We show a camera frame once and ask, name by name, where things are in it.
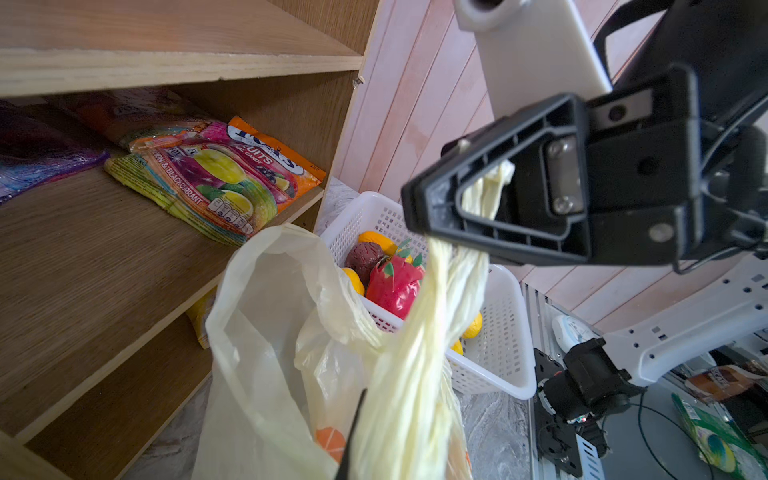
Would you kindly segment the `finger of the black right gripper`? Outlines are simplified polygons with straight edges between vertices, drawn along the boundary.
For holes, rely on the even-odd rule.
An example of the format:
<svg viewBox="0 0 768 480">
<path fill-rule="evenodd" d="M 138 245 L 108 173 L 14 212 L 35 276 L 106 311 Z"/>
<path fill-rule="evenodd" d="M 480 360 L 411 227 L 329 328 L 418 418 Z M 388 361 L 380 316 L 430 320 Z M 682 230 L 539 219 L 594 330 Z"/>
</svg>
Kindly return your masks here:
<svg viewBox="0 0 768 480">
<path fill-rule="evenodd" d="M 591 258 L 586 205 L 554 209 L 549 147 L 574 161 L 575 198 L 586 201 L 587 104 L 558 94 L 464 137 L 401 190 L 409 231 L 489 254 L 498 264 L 584 265 Z"/>
</svg>

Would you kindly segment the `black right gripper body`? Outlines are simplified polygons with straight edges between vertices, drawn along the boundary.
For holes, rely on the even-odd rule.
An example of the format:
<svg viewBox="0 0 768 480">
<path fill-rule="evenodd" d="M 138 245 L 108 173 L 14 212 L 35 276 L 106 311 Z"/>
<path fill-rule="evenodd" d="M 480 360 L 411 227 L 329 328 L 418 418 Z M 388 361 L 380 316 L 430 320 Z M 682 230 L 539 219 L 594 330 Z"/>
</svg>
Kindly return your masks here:
<svg viewBox="0 0 768 480">
<path fill-rule="evenodd" d="M 607 38 L 659 22 L 612 92 L 589 105 L 592 265 L 694 266 L 767 254 L 767 5 L 629 1 Z"/>
</svg>

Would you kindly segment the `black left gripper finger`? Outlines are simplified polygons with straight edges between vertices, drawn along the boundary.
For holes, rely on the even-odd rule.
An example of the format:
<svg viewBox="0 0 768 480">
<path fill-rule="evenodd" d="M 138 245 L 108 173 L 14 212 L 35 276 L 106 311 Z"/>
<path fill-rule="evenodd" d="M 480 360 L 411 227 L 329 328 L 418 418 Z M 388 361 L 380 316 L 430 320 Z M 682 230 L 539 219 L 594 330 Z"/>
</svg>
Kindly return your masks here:
<svg viewBox="0 0 768 480">
<path fill-rule="evenodd" d="M 353 417 L 353 421 L 351 424 L 351 428 L 349 431 L 349 435 L 347 438 L 346 447 L 343 452 L 342 459 L 339 463 L 335 480 L 349 480 L 351 478 L 350 464 L 352 459 L 352 447 L 353 447 L 354 434 L 357 428 L 357 424 L 360 418 L 363 404 L 365 402 L 366 395 L 367 395 L 367 390 L 363 389 L 359 397 L 358 405 L 357 405 L 357 408 Z"/>
</svg>

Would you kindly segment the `yellow plastic grocery bag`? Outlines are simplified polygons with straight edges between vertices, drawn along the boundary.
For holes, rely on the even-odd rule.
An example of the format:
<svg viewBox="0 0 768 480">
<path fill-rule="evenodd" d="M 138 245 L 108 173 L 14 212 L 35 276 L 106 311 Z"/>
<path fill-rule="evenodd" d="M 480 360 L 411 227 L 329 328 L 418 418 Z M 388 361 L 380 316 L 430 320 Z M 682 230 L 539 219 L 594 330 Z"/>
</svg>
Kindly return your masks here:
<svg viewBox="0 0 768 480">
<path fill-rule="evenodd" d="M 446 352 L 480 311 L 489 257 L 427 248 L 394 333 L 317 235 L 270 227 L 237 250 L 205 323 L 214 364 L 193 477 L 335 479 L 366 389 L 350 479 L 470 478 Z"/>
</svg>

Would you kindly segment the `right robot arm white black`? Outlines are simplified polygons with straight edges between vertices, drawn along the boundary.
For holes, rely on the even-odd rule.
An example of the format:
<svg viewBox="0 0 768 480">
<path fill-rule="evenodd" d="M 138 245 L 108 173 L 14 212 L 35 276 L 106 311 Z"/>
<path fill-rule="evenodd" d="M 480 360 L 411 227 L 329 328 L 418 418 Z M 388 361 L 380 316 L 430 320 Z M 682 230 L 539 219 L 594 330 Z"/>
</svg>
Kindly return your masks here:
<svg viewBox="0 0 768 480">
<path fill-rule="evenodd" d="M 767 323 L 767 5 L 631 1 L 589 37 L 570 1 L 459 1 L 494 121 L 402 190 L 414 233 L 535 266 L 734 272 L 637 325 L 536 365 L 543 456 L 585 474 L 600 417 Z"/>
</svg>

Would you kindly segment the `white round clock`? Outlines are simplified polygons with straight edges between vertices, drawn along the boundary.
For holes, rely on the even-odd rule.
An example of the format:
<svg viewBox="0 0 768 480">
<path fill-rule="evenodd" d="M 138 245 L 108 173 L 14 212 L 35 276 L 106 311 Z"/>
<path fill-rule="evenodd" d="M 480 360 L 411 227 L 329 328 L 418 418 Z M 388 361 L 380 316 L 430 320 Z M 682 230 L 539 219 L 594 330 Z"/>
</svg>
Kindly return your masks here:
<svg viewBox="0 0 768 480">
<path fill-rule="evenodd" d="M 587 323 L 564 314 L 556 315 L 551 320 L 551 329 L 557 345 L 564 353 L 578 344 L 600 337 Z"/>
</svg>

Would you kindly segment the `white plastic fruit basket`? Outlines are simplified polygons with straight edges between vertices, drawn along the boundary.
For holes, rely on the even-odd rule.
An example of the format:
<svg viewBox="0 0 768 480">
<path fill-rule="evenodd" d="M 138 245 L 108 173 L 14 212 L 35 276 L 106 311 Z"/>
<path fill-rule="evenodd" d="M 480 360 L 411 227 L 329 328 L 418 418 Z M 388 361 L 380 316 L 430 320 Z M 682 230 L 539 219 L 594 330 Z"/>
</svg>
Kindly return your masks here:
<svg viewBox="0 0 768 480">
<path fill-rule="evenodd" d="M 348 252 L 366 231 L 378 232 L 399 244 L 406 242 L 415 256 L 427 254 L 426 240 L 406 228 L 401 205 L 375 192 L 353 199 L 326 226 L 320 238 L 334 262 L 342 266 Z M 463 394 L 502 391 L 527 400 L 537 386 L 535 355 L 525 301 L 516 277 L 491 264 L 480 308 L 479 334 L 463 340 L 463 353 L 446 352 L 453 388 Z"/>
</svg>

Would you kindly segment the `orange fruit toy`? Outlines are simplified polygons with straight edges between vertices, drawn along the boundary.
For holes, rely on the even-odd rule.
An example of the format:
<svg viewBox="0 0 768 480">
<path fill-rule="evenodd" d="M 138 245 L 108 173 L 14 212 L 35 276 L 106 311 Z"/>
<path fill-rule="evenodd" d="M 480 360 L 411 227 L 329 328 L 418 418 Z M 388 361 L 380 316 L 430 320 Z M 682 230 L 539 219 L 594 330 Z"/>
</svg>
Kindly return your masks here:
<svg viewBox="0 0 768 480">
<path fill-rule="evenodd" d="M 377 231 L 366 231 L 358 236 L 359 243 L 374 243 L 389 257 L 397 251 L 397 244 Z"/>
</svg>

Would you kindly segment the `pink dragon fruit toy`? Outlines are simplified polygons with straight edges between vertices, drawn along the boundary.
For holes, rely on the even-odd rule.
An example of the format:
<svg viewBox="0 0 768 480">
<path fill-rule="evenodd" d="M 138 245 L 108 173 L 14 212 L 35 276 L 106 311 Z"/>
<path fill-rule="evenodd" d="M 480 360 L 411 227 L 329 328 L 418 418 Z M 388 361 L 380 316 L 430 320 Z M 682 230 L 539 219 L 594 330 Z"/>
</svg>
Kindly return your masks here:
<svg viewBox="0 0 768 480">
<path fill-rule="evenodd" d="M 421 255 L 412 260 L 397 255 L 383 259 L 370 273 L 365 297 L 405 320 L 419 295 L 424 274 Z"/>
</svg>

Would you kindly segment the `dark red mangosteen toy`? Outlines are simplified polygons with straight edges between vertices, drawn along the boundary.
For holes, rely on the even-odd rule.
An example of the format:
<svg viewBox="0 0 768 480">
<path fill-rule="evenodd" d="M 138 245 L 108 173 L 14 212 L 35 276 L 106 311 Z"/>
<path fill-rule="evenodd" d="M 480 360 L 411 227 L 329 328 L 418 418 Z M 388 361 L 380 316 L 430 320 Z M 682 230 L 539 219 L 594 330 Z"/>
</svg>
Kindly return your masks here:
<svg viewBox="0 0 768 480">
<path fill-rule="evenodd" d="M 348 253 L 344 267 L 352 269 L 366 286 L 373 268 L 385 257 L 382 248 L 373 242 L 356 244 Z"/>
</svg>

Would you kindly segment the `yellow lemon toy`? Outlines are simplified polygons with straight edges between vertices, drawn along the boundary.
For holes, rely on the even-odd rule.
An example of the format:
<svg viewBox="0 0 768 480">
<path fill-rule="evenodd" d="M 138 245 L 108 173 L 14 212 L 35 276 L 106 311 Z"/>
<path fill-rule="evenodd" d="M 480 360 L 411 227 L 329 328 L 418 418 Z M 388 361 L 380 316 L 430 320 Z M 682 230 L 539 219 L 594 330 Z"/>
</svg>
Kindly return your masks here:
<svg viewBox="0 0 768 480">
<path fill-rule="evenodd" d="M 357 272 L 351 268 L 344 267 L 342 271 L 347 275 L 353 290 L 360 296 L 365 295 L 365 285 L 361 281 Z"/>
</svg>

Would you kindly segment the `yellow chips bag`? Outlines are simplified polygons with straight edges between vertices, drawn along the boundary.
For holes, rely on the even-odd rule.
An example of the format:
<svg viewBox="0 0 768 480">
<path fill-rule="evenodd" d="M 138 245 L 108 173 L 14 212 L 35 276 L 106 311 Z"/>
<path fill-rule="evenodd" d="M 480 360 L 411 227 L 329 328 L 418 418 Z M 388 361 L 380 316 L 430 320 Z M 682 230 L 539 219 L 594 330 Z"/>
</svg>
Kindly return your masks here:
<svg viewBox="0 0 768 480">
<path fill-rule="evenodd" d="M 195 331 L 197 341 L 203 349 L 210 348 L 205 322 L 215 302 L 216 291 L 216 288 L 212 289 L 186 310 L 186 315 Z"/>
</svg>

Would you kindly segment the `green product packet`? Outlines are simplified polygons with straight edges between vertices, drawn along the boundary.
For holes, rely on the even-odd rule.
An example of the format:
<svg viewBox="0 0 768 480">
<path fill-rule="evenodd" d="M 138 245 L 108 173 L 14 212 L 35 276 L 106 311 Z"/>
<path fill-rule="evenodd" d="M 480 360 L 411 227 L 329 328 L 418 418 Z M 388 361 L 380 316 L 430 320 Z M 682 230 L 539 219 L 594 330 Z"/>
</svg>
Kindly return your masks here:
<svg viewBox="0 0 768 480">
<path fill-rule="evenodd" d="M 671 399 L 683 429 L 701 449 L 699 457 L 733 479 L 766 479 L 767 464 L 731 423 L 722 420 L 676 393 Z"/>
</svg>

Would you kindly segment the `yellow green snack bag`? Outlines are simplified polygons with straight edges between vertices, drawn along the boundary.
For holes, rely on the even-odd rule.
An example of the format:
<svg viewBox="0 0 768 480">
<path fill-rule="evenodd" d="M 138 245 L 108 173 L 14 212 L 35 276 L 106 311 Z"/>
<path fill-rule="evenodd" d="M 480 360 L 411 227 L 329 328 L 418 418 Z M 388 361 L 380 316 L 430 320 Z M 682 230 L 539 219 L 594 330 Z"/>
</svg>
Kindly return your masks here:
<svg viewBox="0 0 768 480">
<path fill-rule="evenodd" d="M 204 236 L 239 247 L 278 215 L 255 159 L 232 144 L 193 142 L 136 151 L 105 163 L 124 186 Z"/>
</svg>

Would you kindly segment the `purple snack bag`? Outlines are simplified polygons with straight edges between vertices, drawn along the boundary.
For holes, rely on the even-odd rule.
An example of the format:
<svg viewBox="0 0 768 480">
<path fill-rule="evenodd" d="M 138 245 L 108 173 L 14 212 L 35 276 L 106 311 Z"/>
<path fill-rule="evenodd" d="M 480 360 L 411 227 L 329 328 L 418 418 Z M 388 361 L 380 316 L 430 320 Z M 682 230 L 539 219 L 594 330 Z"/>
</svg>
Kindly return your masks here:
<svg viewBox="0 0 768 480">
<path fill-rule="evenodd" d="M 1 202 L 103 164 L 110 154 L 84 146 L 21 108 L 1 103 Z"/>
</svg>

